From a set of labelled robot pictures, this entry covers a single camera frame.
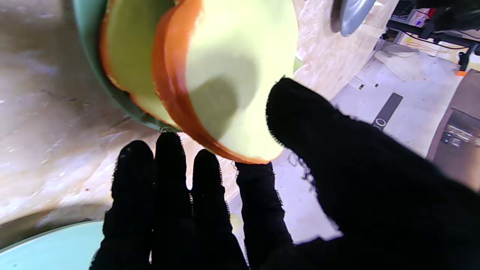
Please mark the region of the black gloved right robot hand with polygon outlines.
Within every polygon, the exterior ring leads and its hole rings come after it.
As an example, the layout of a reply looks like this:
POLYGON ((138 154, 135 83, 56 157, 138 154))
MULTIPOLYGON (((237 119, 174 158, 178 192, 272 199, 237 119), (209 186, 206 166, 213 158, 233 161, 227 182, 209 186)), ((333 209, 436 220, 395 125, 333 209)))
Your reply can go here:
POLYGON ((218 159, 207 149, 197 153, 189 190, 180 137, 164 132, 155 153, 140 140, 119 153, 90 269, 479 269, 477 192, 292 79, 271 89, 266 121, 298 156, 341 237, 293 244, 272 164, 237 162, 245 257, 218 159))

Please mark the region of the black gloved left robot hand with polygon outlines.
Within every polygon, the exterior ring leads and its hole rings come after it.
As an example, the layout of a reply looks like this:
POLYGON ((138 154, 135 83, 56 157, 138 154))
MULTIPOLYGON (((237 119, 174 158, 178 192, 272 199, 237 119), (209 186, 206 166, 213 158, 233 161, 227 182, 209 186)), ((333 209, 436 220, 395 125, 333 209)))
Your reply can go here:
POLYGON ((433 19, 435 31, 480 29, 479 0, 416 0, 418 9, 439 9, 433 19))

